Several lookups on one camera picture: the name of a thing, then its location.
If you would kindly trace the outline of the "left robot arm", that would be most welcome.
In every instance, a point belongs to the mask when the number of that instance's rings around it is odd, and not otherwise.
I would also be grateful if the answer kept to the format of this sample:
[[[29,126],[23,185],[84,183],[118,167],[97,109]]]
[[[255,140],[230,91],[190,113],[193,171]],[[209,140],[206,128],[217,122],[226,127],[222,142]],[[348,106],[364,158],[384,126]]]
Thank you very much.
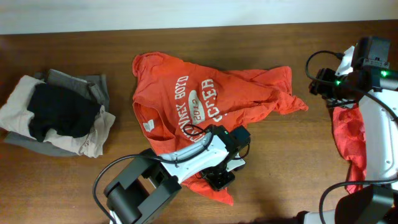
[[[105,187],[106,205],[100,209],[110,223],[151,223],[196,175],[216,192],[235,180],[246,162],[251,135],[244,126],[228,131],[210,125],[198,133],[198,142],[168,154],[153,149],[128,156],[131,162]]]

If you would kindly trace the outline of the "orange soccer t-shirt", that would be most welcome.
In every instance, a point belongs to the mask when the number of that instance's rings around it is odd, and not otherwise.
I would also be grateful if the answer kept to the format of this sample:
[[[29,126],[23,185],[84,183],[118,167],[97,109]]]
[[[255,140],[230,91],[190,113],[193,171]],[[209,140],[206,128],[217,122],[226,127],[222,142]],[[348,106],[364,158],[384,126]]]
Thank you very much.
[[[292,70],[219,71],[163,54],[138,55],[132,63],[137,87],[133,110],[144,136],[157,154],[198,142],[191,124],[211,124],[228,131],[266,118],[270,112],[308,110],[292,93]]]

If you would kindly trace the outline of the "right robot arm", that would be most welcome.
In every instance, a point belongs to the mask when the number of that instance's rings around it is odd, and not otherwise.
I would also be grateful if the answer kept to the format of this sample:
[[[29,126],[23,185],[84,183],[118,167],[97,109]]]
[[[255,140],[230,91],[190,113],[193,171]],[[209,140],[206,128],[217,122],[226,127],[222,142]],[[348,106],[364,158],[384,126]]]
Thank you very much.
[[[397,223],[397,72],[365,66],[336,76],[318,73],[310,92],[336,106],[355,105],[364,126],[366,176],[328,187],[317,212],[298,216],[301,223]],[[361,190],[341,198],[336,208],[323,208],[326,196],[340,187]]]

